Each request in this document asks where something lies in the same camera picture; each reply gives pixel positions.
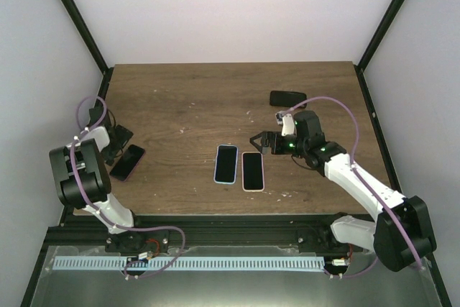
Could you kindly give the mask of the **maroon phone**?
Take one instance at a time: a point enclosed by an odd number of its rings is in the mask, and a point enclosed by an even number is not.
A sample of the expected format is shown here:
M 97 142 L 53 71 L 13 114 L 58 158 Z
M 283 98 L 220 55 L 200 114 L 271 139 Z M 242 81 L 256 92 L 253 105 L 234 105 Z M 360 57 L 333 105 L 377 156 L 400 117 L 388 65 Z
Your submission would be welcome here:
M 130 145 L 112 167 L 109 175 L 118 181 L 126 181 L 133 173 L 136 166 L 138 166 L 144 154 L 145 149 L 137 145 Z

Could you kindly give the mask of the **black phone case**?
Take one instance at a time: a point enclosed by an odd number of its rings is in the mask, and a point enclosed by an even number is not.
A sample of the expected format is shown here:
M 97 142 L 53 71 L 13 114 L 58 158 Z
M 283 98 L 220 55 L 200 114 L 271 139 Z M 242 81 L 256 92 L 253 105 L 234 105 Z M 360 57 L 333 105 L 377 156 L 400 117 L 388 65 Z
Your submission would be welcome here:
M 271 91 L 269 105 L 291 108 L 307 99 L 307 95 L 295 91 Z

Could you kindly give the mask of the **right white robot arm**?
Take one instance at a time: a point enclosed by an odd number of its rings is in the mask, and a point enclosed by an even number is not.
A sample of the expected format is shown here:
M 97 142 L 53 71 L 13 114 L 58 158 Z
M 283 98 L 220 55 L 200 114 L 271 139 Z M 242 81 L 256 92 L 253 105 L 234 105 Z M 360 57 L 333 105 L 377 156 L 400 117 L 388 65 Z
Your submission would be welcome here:
M 334 252 L 344 243 L 354 244 L 374 252 L 393 272 L 419 265 L 423 257 L 436 250 L 426 203 L 387 187 L 352 161 L 341 145 L 325 140 L 323 135 L 308 139 L 267 131 L 249 141 L 262 154 L 303 158 L 311 170 L 344 189 L 371 216 L 371 221 L 349 215 L 332 221 L 319 234 L 325 250 Z

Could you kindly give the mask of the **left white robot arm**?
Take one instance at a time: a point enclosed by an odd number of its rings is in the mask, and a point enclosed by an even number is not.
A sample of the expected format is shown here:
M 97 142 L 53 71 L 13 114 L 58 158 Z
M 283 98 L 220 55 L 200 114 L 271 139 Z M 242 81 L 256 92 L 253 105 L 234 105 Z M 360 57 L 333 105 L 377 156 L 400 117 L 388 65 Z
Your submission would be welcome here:
M 135 214 L 122 206 L 111 192 L 106 169 L 124 154 L 132 133 L 118 125 L 114 115 L 102 106 L 89 109 L 89 117 L 74 155 L 70 154 L 70 144 L 49 152 L 57 196 L 64 206 L 95 216 L 107 227 L 112 244 L 139 252 L 146 246 L 147 235 L 134 227 Z

